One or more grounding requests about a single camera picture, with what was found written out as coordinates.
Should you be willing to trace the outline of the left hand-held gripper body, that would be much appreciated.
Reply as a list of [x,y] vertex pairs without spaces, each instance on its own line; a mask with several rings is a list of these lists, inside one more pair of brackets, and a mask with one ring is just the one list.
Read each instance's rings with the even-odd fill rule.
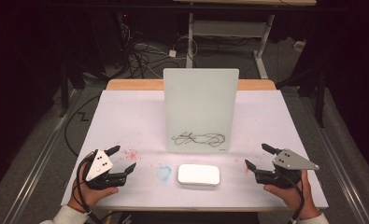
[[109,157],[104,150],[96,150],[91,156],[83,174],[83,181],[88,188],[101,190],[125,185],[126,178],[121,179],[121,173],[111,174],[109,172],[113,167]]

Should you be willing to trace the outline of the black metal stand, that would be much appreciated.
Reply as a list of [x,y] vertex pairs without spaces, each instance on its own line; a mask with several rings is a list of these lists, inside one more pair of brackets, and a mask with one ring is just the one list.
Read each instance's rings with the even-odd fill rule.
[[67,108],[69,107],[68,79],[65,63],[62,64],[60,69],[60,79],[62,100],[60,117],[62,118],[66,114]]
[[315,118],[320,126],[320,128],[324,127],[323,124],[323,107],[324,107],[324,89],[325,89],[325,79],[326,76],[324,73],[319,74],[319,84],[317,87],[317,101],[315,108]]

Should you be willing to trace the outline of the dark curtain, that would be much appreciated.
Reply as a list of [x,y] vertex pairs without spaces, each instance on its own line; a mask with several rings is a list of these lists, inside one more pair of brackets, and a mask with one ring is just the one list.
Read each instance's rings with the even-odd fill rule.
[[65,69],[104,76],[86,0],[0,0],[0,182],[38,120],[53,105]]
[[309,37],[303,66],[326,62],[327,87],[369,165],[369,0],[317,0],[323,14]]

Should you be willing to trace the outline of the white whiteboard eraser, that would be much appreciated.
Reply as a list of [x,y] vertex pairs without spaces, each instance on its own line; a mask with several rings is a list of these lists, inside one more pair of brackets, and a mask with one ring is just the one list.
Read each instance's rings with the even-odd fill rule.
[[177,180],[184,185],[217,186],[220,183],[220,168],[205,164],[181,164]]

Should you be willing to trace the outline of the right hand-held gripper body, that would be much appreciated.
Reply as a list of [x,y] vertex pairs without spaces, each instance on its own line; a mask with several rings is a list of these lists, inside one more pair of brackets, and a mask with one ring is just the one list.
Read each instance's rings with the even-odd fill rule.
[[281,189],[293,188],[301,180],[302,170],[318,170],[319,166],[300,156],[294,151],[284,148],[272,159],[274,171],[257,169],[256,182],[264,185],[274,185]]

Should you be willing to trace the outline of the person's left hand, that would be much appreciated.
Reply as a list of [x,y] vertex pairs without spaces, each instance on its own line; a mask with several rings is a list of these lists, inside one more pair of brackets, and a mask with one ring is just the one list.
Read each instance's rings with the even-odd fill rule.
[[119,189],[116,187],[102,190],[89,189],[86,184],[82,183],[84,167],[85,164],[82,162],[79,166],[79,176],[74,180],[71,196],[66,204],[81,213],[88,212],[100,200],[119,192]]

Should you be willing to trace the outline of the metal floor rail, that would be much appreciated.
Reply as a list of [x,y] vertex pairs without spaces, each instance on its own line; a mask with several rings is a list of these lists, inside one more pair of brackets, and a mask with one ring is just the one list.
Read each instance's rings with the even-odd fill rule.
[[322,212],[330,224],[369,224],[369,165],[358,150],[348,127],[326,91],[322,122],[315,117],[316,99],[301,97],[295,88],[284,88],[291,113],[328,202]]
[[43,175],[50,156],[53,150],[56,148],[59,135],[64,130],[64,125],[68,122],[68,117],[73,111],[74,106],[78,102],[82,90],[71,90],[68,94],[68,107],[59,109],[58,115],[52,118],[52,127],[48,134],[48,138],[43,143],[42,147],[36,154],[36,158],[29,168],[28,172],[25,173],[25,178],[21,182],[20,189],[14,197],[7,214],[4,216],[2,224],[17,224],[24,208],[28,204],[32,194],[39,182],[39,179]]

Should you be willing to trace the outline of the person's right hand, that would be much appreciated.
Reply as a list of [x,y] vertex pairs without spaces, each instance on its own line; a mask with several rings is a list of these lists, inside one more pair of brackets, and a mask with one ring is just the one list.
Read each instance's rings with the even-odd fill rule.
[[320,214],[319,209],[315,206],[311,185],[308,181],[307,171],[303,170],[302,181],[297,184],[297,188],[301,191],[298,193],[296,188],[280,189],[274,185],[265,185],[263,189],[278,198],[280,198],[284,204],[286,204],[291,211],[296,212],[301,208],[297,219],[308,219],[317,217]]

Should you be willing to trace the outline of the small whiteboard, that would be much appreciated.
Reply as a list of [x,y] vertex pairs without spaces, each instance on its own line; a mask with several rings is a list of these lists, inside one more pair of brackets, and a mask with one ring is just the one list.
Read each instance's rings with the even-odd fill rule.
[[163,70],[168,151],[229,151],[238,77],[235,68]]

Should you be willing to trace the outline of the white metal desk frame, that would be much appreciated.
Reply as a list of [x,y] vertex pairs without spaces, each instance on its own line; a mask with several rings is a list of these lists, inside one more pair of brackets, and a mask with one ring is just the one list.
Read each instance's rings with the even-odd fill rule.
[[[185,7],[314,7],[317,0],[174,0],[183,3]],[[273,26],[275,13],[267,15],[265,21],[229,21],[223,19],[195,19],[194,13],[189,13],[188,21],[188,47],[186,55],[186,67],[193,68],[194,56],[197,45],[194,36],[222,36],[222,37],[247,37],[260,38],[261,43],[258,49],[252,51],[252,57],[255,62],[258,75],[261,79],[268,79],[264,64],[263,52],[270,31]]]

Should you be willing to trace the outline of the white table cover sheet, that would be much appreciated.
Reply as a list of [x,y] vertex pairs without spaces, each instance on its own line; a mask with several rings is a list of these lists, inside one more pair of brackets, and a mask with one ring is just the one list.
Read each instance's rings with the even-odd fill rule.
[[[117,172],[136,163],[118,194],[100,201],[114,210],[271,211],[283,208],[263,191],[245,160],[270,170],[272,155],[263,143],[288,148],[301,156],[305,148],[279,91],[239,91],[235,99],[229,151],[173,153],[166,148],[162,91],[104,91],[80,151],[121,146],[111,160]],[[220,168],[217,186],[184,185],[177,180],[181,164]]]

